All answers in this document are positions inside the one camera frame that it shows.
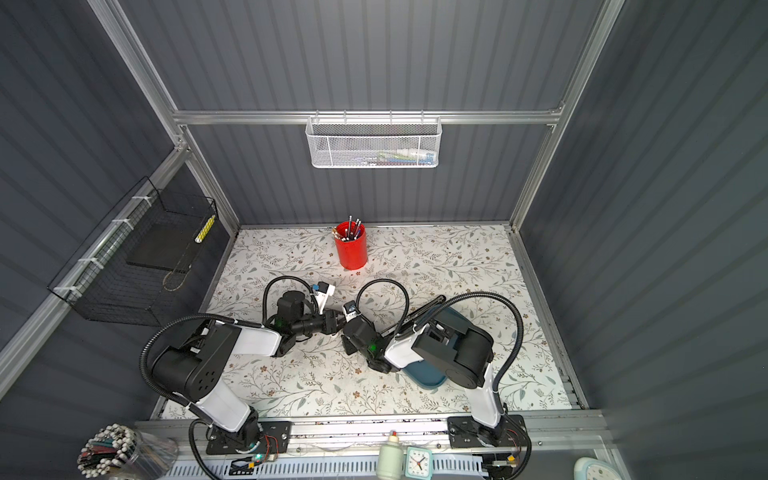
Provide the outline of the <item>teal plastic tray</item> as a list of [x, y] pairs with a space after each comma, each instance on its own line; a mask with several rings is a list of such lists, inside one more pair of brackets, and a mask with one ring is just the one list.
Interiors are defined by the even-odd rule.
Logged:
[[470, 366], [473, 362], [470, 346], [464, 346], [470, 337], [470, 326], [471, 322], [452, 307], [439, 313], [414, 336], [408, 353], [418, 359], [404, 366], [404, 373], [419, 387], [428, 390], [436, 389], [448, 380], [462, 387], [472, 381], [474, 388], [478, 375]]

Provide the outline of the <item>black stapler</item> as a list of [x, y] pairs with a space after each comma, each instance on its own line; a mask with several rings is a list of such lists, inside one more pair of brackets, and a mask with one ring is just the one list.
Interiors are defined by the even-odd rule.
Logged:
[[428, 314], [430, 311], [442, 305], [446, 301], [447, 301], [447, 297], [445, 295], [438, 295], [431, 301], [427, 302], [425, 305], [409, 313], [406, 316], [406, 319], [404, 320], [403, 324], [400, 327], [397, 327], [395, 329], [394, 336], [397, 337], [397, 336], [405, 335], [408, 331], [413, 329], [413, 327], [416, 325], [416, 323], [421, 317]]

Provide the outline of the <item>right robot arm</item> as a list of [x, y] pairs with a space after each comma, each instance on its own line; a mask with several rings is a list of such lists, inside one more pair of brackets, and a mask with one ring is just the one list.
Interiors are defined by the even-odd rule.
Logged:
[[473, 420], [488, 429], [501, 423], [502, 407], [493, 385], [493, 339], [469, 320], [447, 309], [428, 320], [411, 319], [401, 331], [382, 335], [364, 316], [342, 329], [345, 349], [362, 354], [380, 373], [425, 365], [465, 390]]

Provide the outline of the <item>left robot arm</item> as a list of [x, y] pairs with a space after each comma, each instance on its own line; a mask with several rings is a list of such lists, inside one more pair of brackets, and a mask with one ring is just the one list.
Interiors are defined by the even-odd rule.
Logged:
[[144, 346], [139, 368], [159, 395], [191, 411], [232, 450], [249, 451], [266, 441], [256, 410], [241, 400], [222, 375], [233, 354], [269, 358], [285, 355], [299, 340], [334, 335], [345, 314], [316, 304], [300, 291], [278, 301], [261, 323], [218, 314], [195, 314], [161, 328]]

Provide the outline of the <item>red pencil cup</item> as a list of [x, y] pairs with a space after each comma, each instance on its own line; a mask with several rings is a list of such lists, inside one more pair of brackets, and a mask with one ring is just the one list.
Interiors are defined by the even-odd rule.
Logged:
[[366, 228], [361, 222], [346, 220], [332, 229], [341, 266], [347, 270], [359, 270], [367, 261]]

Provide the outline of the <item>white glue bottle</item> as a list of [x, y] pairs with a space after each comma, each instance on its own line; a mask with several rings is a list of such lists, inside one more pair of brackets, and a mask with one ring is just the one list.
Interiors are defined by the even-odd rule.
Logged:
[[376, 476], [381, 480], [400, 480], [403, 476], [404, 452], [396, 431], [391, 431], [380, 446]]

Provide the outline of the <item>small teal clock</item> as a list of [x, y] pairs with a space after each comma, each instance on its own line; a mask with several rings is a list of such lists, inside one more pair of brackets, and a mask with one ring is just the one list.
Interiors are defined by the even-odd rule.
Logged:
[[426, 448], [410, 446], [406, 450], [404, 475], [408, 479], [431, 480], [433, 455]]

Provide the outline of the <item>yellow marker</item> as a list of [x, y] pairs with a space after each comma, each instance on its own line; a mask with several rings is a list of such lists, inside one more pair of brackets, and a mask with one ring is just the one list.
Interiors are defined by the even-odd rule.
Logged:
[[216, 222], [216, 218], [217, 218], [216, 215], [211, 215], [206, 220], [206, 222], [202, 225], [202, 227], [200, 228], [200, 230], [198, 231], [198, 233], [196, 234], [196, 236], [194, 238], [194, 241], [195, 241], [196, 244], [201, 244], [205, 240], [206, 236], [208, 235], [208, 233], [210, 232], [210, 230], [214, 226], [214, 224]]

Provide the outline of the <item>black notebook in basket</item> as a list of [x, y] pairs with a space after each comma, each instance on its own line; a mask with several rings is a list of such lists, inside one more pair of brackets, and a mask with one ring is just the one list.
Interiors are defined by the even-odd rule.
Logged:
[[128, 254], [127, 264], [176, 273], [187, 273], [202, 244], [193, 228], [155, 224]]

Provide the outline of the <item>jar of pencils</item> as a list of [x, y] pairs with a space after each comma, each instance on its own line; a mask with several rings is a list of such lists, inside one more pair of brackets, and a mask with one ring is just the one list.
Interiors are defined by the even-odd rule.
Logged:
[[178, 458], [176, 441], [111, 424], [81, 449], [77, 468], [86, 479], [159, 479]]

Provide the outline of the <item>pale round object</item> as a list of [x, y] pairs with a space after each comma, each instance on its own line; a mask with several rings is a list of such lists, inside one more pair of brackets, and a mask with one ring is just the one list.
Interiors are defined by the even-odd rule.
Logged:
[[582, 457], [574, 464], [574, 480], [622, 480], [623, 477], [611, 464], [596, 458]]

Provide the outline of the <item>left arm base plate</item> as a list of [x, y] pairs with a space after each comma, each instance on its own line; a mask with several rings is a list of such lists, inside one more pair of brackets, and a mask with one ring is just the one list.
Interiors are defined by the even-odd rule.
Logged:
[[293, 424], [289, 421], [246, 423], [238, 432], [214, 426], [207, 435], [207, 455], [283, 454], [291, 439]]

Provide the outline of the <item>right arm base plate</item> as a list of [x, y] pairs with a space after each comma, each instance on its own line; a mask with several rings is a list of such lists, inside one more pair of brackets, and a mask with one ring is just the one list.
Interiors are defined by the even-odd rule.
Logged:
[[495, 427], [487, 427], [471, 416], [452, 416], [447, 419], [447, 431], [452, 448], [527, 448], [531, 440], [520, 415], [503, 415]]

